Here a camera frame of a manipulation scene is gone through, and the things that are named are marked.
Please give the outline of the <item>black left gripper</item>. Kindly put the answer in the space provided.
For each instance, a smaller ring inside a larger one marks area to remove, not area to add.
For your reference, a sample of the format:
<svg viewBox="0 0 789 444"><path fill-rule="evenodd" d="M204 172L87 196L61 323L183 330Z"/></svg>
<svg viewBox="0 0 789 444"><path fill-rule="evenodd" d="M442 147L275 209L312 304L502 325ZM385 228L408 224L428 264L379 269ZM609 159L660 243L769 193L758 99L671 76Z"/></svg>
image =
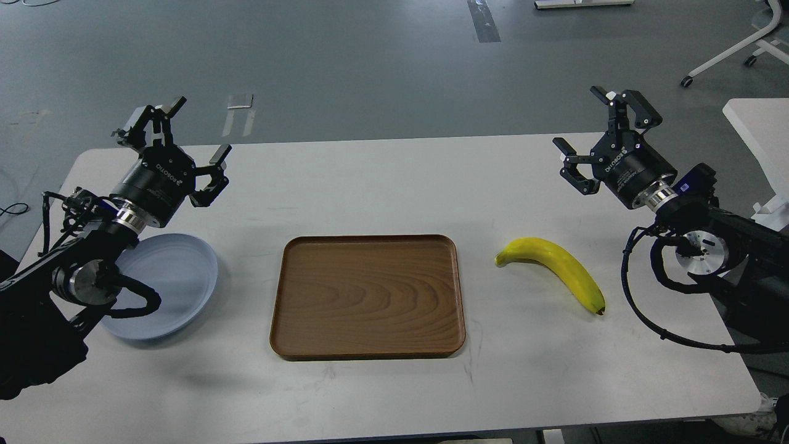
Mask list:
<svg viewBox="0 0 789 444"><path fill-rule="evenodd" d="M144 105L132 112L127 123L113 130L119 146L140 155L138 161L111 192L116 202L129 202L150 216L149 225L165 228L186 196L194 207L208 207L229 184L225 175L231 144L217 148L207 166L175 146L170 121L188 101L184 96L169 105ZM195 191L195 177L208 175L208 184Z"/></svg>

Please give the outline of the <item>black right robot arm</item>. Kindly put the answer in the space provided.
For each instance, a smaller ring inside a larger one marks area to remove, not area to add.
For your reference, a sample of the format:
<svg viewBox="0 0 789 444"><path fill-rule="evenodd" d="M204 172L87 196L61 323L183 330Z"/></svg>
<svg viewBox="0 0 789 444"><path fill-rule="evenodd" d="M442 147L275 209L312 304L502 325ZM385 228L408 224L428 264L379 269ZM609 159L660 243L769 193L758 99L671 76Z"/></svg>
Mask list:
<svg viewBox="0 0 789 444"><path fill-rule="evenodd" d="M699 163L682 179L645 140L661 115L635 90L590 92L606 106L608 127L588 155L563 138L561 177L581 194L600 185L628 210L646 207L655 219L631 231L623 250L621 282L634 314L661 339L679 345L740 354L787 351L787 236L723 210L714 194L716 172ZM648 319L629 288L629 257L641 238L654 243L649 260L657 281L682 294L708 294L725 307L724 322L755 339L746 345L711 345L674 334Z"/></svg>

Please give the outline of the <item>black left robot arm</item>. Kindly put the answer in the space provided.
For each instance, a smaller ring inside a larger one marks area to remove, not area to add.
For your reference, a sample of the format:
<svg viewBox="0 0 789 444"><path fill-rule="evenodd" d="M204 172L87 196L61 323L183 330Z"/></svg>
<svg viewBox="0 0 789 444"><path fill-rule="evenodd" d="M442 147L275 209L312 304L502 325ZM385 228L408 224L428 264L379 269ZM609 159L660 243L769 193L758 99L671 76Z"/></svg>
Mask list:
<svg viewBox="0 0 789 444"><path fill-rule="evenodd" d="M137 318L160 308L160 294L124 275L117 259L138 245L144 228L165 228L185 200L208 207L229 182L229 144L198 166L174 142L170 122L185 103L181 96L170 105L138 107L113 132L118 144L138 155L113 191L43 193L38 259L22 268L2 255L4 401L84 362L86 337L102 318Z"/></svg>

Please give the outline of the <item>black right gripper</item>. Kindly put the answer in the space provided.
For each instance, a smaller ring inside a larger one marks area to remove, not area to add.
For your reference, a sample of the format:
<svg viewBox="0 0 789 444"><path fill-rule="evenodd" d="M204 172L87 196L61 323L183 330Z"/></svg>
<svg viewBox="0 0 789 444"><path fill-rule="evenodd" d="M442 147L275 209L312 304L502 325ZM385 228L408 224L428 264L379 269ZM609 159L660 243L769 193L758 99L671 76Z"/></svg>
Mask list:
<svg viewBox="0 0 789 444"><path fill-rule="evenodd" d="M592 85L590 93L608 106L606 137L595 144L589 155L578 155L564 138L552 138L563 154L560 175L583 195L596 194L601 181L628 210L639 208L645 205L645 197L640 195L649 186L660 179L672 183L678 171L643 137L626 135L655 128L662 124L663 117L636 90L608 92ZM592 164L595 179L582 175L579 164Z"/></svg>

